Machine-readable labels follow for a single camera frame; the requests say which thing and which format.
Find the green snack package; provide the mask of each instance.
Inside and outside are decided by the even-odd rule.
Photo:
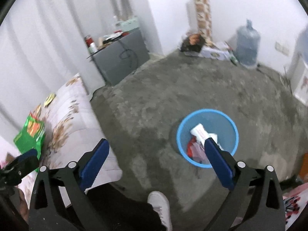
[[[33,117],[30,113],[23,126],[23,129],[14,138],[14,143],[19,151],[24,154],[32,148],[38,152],[37,158],[41,157],[41,149],[45,139],[45,124]]]

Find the concrete floor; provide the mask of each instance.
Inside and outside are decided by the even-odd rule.
[[[307,108],[275,72],[262,70],[268,75],[175,52],[96,91],[93,109],[124,172],[116,185],[141,201],[153,190],[163,192],[174,230],[203,230],[228,191],[213,169],[188,163],[175,142],[181,120],[201,108],[223,111],[235,122],[236,160],[270,164],[280,180],[297,173],[308,150]]]

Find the blue plastic bucket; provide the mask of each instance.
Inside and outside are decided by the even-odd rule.
[[[186,154],[187,144],[192,138],[190,131],[199,123],[204,126],[204,129],[208,133],[217,134],[218,143],[225,151],[228,151],[232,156],[235,154],[238,149],[239,140],[238,129],[236,128],[235,123],[229,116],[221,111],[214,109],[201,109],[186,116],[177,130],[177,146],[182,156],[187,161],[198,167],[212,167],[209,161],[206,161],[204,164],[197,163],[190,159]]]

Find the white sneaker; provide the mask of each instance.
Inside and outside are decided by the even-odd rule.
[[[167,231],[172,231],[170,207],[167,197],[161,192],[153,191],[149,194],[147,203],[151,204],[154,211],[159,214],[161,223],[167,228]]]

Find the electrical outlet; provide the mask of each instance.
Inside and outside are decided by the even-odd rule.
[[[289,56],[289,53],[290,53],[289,48],[286,47],[286,46],[283,46],[282,44],[280,44],[280,43],[277,42],[277,41],[275,42],[275,49],[276,49],[278,52],[282,53],[283,55]]]

